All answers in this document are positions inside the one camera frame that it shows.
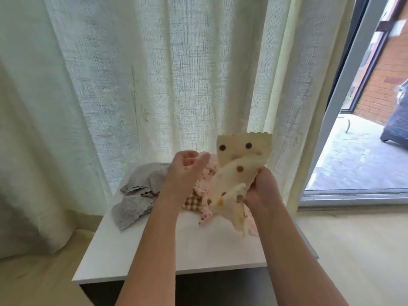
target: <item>orange brick wall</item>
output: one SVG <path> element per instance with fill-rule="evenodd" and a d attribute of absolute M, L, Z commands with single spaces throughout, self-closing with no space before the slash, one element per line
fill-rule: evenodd
<path fill-rule="evenodd" d="M 408 2 L 399 19 L 408 19 Z M 397 105 L 395 87 L 408 79 L 408 21 L 397 37 L 391 37 L 371 73 L 354 114 L 386 124 Z"/>

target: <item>cream cloth with brown dots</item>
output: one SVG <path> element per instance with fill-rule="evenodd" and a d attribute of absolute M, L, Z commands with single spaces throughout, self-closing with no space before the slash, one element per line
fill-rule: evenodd
<path fill-rule="evenodd" d="M 245 227 L 245 197 L 258 171 L 266 164 L 272 148 L 272 134 L 239 133 L 217 137 L 220 169 L 211 179 L 203 202 L 232 222 L 237 231 Z"/>

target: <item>person's left hand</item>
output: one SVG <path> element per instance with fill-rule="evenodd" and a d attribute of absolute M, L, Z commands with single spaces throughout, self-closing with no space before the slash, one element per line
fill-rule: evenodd
<path fill-rule="evenodd" d="M 202 170 L 210 160 L 210 153 L 198 154 L 197 151 L 185 150 L 176 153 L 166 180 L 161 186 L 159 199 L 172 201 L 181 206 L 191 194 Z"/>

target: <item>floor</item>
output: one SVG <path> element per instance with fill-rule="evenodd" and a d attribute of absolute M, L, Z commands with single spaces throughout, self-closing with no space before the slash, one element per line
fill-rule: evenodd
<path fill-rule="evenodd" d="M 407 210 L 368 215 L 300 212 L 297 220 L 350 305 L 408 304 Z M 54 255 L 0 260 L 0 304 L 91 306 L 70 280 L 92 236 L 76 230 Z M 270 304 L 269 296 L 256 298 L 257 305 Z"/>
<path fill-rule="evenodd" d="M 350 129 L 345 133 L 348 120 Z M 359 116 L 340 114 L 306 190 L 408 191 L 408 150 L 381 142 L 382 130 L 383 126 Z"/>

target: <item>sheer curtain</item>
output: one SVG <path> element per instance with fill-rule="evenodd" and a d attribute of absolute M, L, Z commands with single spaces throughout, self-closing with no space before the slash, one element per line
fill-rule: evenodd
<path fill-rule="evenodd" d="M 128 163 L 223 133 L 272 133 L 296 205 L 353 3 L 2 0 L 0 257 L 58 250 Z"/>

